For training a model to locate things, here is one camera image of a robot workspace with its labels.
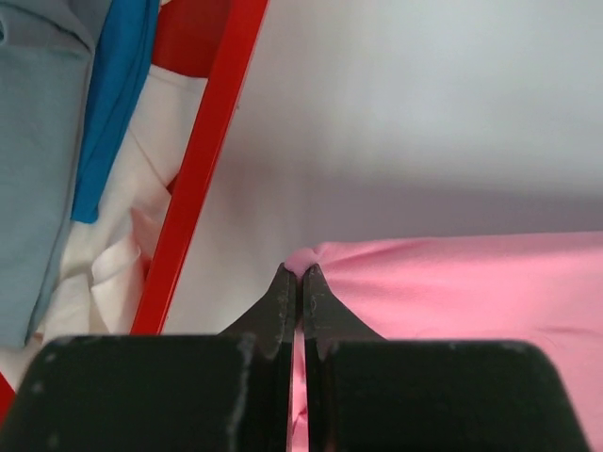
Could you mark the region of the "pink t shirt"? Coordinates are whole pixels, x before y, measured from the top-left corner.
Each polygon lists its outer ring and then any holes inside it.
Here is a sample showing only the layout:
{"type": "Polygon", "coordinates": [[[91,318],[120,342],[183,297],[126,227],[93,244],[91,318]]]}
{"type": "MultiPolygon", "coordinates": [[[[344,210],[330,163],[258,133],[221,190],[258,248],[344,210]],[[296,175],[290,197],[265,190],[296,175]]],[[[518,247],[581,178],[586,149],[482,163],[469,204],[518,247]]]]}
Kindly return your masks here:
{"type": "Polygon", "coordinates": [[[514,339],[556,365],[590,447],[602,447],[599,232],[328,242],[295,251],[388,339],[514,339]]]}

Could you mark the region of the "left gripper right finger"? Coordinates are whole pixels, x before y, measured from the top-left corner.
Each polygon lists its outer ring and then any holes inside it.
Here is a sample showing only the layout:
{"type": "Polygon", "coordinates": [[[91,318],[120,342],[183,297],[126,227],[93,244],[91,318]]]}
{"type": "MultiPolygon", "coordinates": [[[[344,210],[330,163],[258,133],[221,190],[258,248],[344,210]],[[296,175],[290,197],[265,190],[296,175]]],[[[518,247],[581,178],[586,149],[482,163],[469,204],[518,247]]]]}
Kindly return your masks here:
{"type": "Polygon", "coordinates": [[[507,340],[387,340],[301,280],[313,451],[586,451],[552,361],[507,340]]]}

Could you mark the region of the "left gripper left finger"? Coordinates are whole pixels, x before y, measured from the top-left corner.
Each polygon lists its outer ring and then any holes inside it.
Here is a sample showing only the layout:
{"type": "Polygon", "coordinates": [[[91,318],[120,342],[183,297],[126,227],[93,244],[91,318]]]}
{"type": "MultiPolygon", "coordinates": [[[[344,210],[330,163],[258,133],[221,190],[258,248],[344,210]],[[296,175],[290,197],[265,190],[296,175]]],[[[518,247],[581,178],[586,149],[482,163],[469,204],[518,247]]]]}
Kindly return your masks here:
{"type": "Polygon", "coordinates": [[[285,451],[295,276],[214,335],[65,336],[29,365],[5,451],[285,451]]]}

